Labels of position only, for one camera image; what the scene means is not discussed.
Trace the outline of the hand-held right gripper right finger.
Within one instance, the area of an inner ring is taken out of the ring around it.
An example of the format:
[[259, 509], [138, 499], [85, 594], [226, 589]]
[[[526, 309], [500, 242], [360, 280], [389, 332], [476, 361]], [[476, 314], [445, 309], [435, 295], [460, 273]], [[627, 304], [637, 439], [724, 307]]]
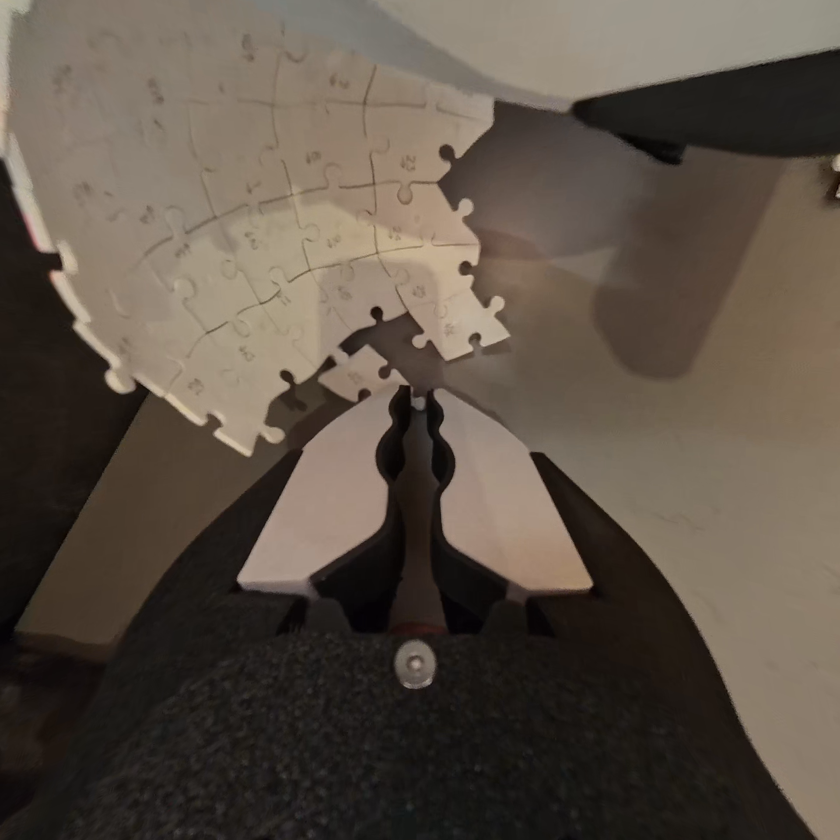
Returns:
[[494, 607], [595, 591], [544, 478], [549, 461], [443, 388], [427, 397], [437, 488], [430, 561], [447, 630], [477, 634]]

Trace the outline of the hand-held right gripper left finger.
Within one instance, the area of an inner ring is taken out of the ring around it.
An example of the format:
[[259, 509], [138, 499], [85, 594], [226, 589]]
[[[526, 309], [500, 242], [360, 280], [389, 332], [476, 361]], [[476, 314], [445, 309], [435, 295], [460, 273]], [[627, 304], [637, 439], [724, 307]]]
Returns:
[[319, 431], [302, 448], [238, 587], [332, 600], [354, 631], [384, 632], [405, 564], [394, 484], [410, 424], [410, 386], [388, 385]]

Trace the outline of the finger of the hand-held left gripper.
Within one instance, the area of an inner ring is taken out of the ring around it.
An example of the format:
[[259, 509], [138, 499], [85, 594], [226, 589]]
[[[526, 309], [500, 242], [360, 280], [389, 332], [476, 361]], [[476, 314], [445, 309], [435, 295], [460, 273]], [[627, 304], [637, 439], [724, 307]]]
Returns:
[[545, 107], [838, 49], [838, 1], [383, 1], [498, 98]]

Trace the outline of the single white puzzle piece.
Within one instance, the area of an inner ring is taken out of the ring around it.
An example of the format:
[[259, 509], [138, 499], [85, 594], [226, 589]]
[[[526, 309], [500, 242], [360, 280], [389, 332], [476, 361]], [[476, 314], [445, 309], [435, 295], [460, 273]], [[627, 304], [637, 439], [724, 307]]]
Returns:
[[410, 385], [397, 369], [367, 344], [320, 373], [317, 381], [325, 389], [352, 403], [360, 400], [362, 392], [372, 395], [392, 385]]

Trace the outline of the partly built puzzle ball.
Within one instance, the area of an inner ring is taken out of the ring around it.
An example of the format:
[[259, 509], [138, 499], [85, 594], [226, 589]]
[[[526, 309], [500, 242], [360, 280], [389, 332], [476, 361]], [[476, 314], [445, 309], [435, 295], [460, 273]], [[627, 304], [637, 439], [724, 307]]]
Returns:
[[509, 339], [438, 184], [494, 105], [253, 2], [2, 2], [2, 156], [73, 329], [246, 457], [375, 314], [446, 361]]

